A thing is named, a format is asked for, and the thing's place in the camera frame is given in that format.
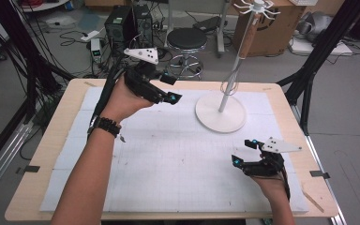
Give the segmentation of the aluminium rail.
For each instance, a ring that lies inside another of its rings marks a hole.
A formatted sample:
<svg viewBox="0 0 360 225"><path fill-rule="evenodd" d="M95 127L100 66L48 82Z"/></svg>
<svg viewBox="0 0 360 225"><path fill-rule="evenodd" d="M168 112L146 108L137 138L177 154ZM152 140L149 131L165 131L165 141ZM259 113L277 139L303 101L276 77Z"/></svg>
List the aluminium rail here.
<svg viewBox="0 0 360 225"><path fill-rule="evenodd" d="M18 125L0 147L0 179L33 130L34 123Z"/></svg>

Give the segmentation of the person's left hand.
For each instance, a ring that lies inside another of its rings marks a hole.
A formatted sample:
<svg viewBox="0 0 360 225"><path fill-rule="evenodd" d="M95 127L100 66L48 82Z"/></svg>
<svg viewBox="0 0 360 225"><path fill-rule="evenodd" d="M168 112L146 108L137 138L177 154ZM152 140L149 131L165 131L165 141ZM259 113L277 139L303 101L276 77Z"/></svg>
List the person's left hand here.
<svg viewBox="0 0 360 225"><path fill-rule="evenodd" d="M109 101L100 116L109 118L117 124L120 124L124 119L130 117L138 110L151 107L152 105L152 102L142 97L137 97L133 92L131 92L125 84L124 76L121 75L117 80Z"/></svg>

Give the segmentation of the person's right hand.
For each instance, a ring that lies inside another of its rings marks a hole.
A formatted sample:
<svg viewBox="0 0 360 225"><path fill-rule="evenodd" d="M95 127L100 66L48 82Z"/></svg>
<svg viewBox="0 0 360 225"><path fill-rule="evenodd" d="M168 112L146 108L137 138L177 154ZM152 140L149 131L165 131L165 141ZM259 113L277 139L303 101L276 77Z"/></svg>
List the person's right hand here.
<svg viewBox="0 0 360 225"><path fill-rule="evenodd" d="M287 202L288 196L281 175L270 177L252 176L251 179L260 187L263 195L270 203Z"/></svg>

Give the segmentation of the white power strip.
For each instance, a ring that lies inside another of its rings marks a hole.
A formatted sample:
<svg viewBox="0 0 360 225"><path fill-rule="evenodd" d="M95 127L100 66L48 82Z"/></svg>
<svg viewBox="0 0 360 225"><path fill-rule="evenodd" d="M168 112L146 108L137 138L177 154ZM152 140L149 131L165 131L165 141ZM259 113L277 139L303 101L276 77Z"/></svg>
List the white power strip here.
<svg viewBox="0 0 360 225"><path fill-rule="evenodd" d="M91 38L94 38L96 37L100 32L99 31L91 31L89 32L88 34L86 34L85 36L81 37L81 41L88 41L90 40Z"/></svg>

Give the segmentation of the round black stool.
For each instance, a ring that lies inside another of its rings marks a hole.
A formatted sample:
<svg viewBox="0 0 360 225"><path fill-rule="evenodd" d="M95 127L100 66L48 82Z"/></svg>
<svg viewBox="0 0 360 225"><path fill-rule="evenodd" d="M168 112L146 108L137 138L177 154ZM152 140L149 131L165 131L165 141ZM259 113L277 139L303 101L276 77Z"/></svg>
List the round black stool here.
<svg viewBox="0 0 360 225"><path fill-rule="evenodd" d="M203 62L195 56L207 44L207 36L200 29L178 28L172 30L167 38L167 45L176 52L166 69L177 79L201 78Z"/></svg>

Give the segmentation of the black metal stand frame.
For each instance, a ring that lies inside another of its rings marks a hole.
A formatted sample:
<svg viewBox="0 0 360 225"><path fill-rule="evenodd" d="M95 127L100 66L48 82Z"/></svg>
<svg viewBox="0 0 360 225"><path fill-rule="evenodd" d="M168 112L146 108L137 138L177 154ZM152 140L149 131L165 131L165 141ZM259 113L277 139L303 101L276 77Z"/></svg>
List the black metal stand frame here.
<svg viewBox="0 0 360 225"><path fill-rule="evenodd" d="M75 76L55 66L41 55L28 34L19 12L10 0L0 0L0 24L25 60L27 80L25 109L26 119L30 120L36 114L37 90L48 96L61 89L61 85L53 77L54 73L68 81L75 79Z"/></svg>
<svg viewBox="0 0 360 225"><path fill-rule="evenodd" d="M280 86L287 84L290 86L285 92L285 97L291 106L295 106L299 97L303 96L299 126L305 135L309 135L308 116L314 78L327 57L359 16L360 0L345 0L333 21L317 41L304 65L293 75L277 82Z"/></svg>

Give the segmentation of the black tape strip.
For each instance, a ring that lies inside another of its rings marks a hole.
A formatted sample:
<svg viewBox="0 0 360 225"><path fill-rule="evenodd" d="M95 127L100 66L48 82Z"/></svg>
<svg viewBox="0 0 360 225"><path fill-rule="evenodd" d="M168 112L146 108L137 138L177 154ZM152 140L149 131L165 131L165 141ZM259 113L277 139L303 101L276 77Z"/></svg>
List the black tape strip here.
<svg viewBox="0 0 360 225"><path fill-rule="evenodd" d="M322 177L323 179L331 178L328 172L310 171L309 173L312 177Z"/></svg>
<svg viewBox="0 0 360 225"><path fill-rule="evenodd" d="M37 173L40 169L40 166L30 166L27 165L24 168L19 167L16 171L16 174L24 174L24 173Z"/></svg>

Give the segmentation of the grey metal stand pole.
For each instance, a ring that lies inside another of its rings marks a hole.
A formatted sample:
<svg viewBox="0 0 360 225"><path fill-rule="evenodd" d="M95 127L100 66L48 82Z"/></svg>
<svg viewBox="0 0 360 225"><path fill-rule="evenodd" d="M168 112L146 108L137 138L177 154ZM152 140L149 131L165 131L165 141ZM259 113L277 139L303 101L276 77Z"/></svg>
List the grey metal stand pole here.
<svg viewBox="0 0 360 225"><path fill-rule="evenodd" d="M217 42L217 55L221 56L225 53L224 46L224 27L226 22L227 11L230 6L231 0L223 0L220 17L220 24L216 31L216 42Z"/></svg>

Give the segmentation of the brown cardboard box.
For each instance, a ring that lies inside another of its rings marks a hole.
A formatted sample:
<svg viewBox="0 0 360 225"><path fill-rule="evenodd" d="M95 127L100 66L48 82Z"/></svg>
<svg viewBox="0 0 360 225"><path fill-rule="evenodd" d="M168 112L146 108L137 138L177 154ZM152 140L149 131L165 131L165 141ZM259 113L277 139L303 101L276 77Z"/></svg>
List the brown cardboard box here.
<svg viewBox="0 0 360 225"><path fill-rule="evenodd" d="M289 0L263 0L273 4L268 10L271 20L264 15L259 20L257 32L252 41L247 56L266 56L284 53L299 20L304 14L304 6L296 6Z"/></svg>

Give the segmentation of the white grid mat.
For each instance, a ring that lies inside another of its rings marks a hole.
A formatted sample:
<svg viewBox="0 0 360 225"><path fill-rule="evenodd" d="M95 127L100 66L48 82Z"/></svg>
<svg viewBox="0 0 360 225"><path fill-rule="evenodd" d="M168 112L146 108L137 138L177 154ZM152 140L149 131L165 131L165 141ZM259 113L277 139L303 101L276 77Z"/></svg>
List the white grid mat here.
<svg viewBox="0 0 360 225"><path fill-rule="evenodd" d="M247 122L220 134L195 114L203 90L184 90L175 105L142 109L122 123L114 144L104 211L110 213L267 213L257 184L235 168L232 158L257 161L246 139L279 138L276 117L262 92L238 92Z"/></svg>

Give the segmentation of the white stand with hooks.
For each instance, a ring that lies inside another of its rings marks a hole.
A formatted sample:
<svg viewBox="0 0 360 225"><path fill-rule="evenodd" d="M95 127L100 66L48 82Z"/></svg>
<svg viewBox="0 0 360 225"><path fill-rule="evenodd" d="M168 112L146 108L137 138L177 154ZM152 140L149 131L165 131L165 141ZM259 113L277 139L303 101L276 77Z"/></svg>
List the white stand with hooks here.
<svg viewBox="0 0 360 225"><path fill-rule="evenodd" d="M235 9L242 15L249 15L252 12L264 15L268 20L271 17L268 13L276 15L276 12L271 12L268 9L273 4L268 4L263 0L239 0L232 4ZM200 97L195 105L195 113L198 120L206 128L209 128L219 133L232 133L244 126L247 121L247 110L243 103L233 95L238 88L238 82L235 82L234 93L225 97L223 90L227 85L224 83L220 86L219 92L208 94Z"/></svg>

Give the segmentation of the grey bag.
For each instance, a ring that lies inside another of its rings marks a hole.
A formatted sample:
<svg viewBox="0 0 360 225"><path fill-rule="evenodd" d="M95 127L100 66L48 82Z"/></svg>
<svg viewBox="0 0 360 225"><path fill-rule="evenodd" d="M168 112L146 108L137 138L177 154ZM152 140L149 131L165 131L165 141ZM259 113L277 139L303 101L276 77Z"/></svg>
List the grey bag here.
<svg viewBox="0 0 360 225"><path fill-rule="evenodd" d="M296 30L304 38L314 42L328 28L331 21L333 18L321 11L307 12L297 24Z"/></svg>

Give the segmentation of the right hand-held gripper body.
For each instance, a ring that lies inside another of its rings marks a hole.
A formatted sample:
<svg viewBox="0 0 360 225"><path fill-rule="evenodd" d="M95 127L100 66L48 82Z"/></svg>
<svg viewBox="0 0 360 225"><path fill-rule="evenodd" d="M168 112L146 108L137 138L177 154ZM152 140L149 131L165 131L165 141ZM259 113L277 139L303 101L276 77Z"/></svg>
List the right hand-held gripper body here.
<svg viewBox="0 0 360 225"><path fill-rule="evenodd" d="M247 166L242 171L247 176L273 176L284 170L282 153L301 150L301 146L270 137L260 150L262 159L257 162L246 162Z"/></svg>

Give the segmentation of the whisk with wooden handle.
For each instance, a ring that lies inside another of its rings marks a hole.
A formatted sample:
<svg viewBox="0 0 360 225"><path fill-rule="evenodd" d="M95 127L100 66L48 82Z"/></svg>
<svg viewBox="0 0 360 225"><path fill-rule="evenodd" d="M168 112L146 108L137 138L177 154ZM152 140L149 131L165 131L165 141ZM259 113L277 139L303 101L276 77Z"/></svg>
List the whisk with wooden handle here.
<svg viewBox="0 0 360 225"><path fill-rule="evenodd" d="M250 50L251 44L253 42L253 39L257 32L257 27L259 23L259 19L261 18L261 15L255 12L252 12L249 17L249 21L247 24L247 28L245 30L245 33L243 35L242 41L240 43L237 56L234 61L234 65L232 68L232 71L230 73L230 76L227 80L227 86L226 89L223 90L223 94L225 97L228 97L234 93L235 90L235 82L238 70L241 66L241 63L244 59L247 58L248 52Z"/></svg>

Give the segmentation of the thin wooden stick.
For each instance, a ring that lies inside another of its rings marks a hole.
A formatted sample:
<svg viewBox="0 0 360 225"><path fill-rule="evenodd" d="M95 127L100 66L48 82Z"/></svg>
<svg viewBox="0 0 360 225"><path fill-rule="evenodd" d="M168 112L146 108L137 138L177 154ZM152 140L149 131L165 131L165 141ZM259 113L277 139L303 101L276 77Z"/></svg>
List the thin wooden stick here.
<svg viewBox="0 0 360 225"><path fill-rule="evenodd" d="M324 213L324 209L304 190L302 190L304 196L322 213Z"/></svg>

